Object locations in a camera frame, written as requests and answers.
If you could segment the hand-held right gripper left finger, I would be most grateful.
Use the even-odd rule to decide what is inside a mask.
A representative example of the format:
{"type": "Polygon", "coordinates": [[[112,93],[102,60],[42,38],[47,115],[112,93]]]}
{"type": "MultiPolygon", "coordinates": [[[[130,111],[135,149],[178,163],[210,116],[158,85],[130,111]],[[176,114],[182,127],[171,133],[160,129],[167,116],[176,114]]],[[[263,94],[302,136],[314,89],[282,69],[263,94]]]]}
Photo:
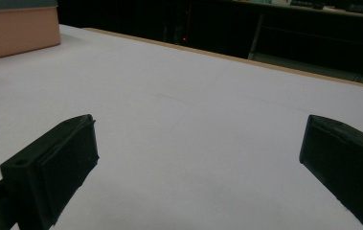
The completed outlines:
{"type": "Polygon", "coordinates": [[[49,230],[99,156],[89,114],[59,123],[0,165],[21,230],[49,230]]]}

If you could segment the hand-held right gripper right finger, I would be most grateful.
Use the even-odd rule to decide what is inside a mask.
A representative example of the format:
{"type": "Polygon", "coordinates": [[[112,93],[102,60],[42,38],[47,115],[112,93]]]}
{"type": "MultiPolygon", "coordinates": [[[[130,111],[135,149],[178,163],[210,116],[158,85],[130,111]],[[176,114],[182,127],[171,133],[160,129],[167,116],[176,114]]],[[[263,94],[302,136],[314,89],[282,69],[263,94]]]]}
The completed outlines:
{"type": "Polygon", "coordinates": [[[310,115],[299,161],[363,224],[363,132],[310,115]]]}

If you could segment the metal shelf rack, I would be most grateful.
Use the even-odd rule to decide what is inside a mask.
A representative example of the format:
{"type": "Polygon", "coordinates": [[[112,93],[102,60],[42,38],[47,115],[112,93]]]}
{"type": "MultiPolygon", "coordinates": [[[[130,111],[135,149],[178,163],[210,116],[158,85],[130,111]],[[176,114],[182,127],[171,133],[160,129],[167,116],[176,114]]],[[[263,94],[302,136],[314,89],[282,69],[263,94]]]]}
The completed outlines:
{"type": "Polygon", "coordinates": [[[259,21],[248,57],[363,82],[363,0],[233,0],[259,21]]]}

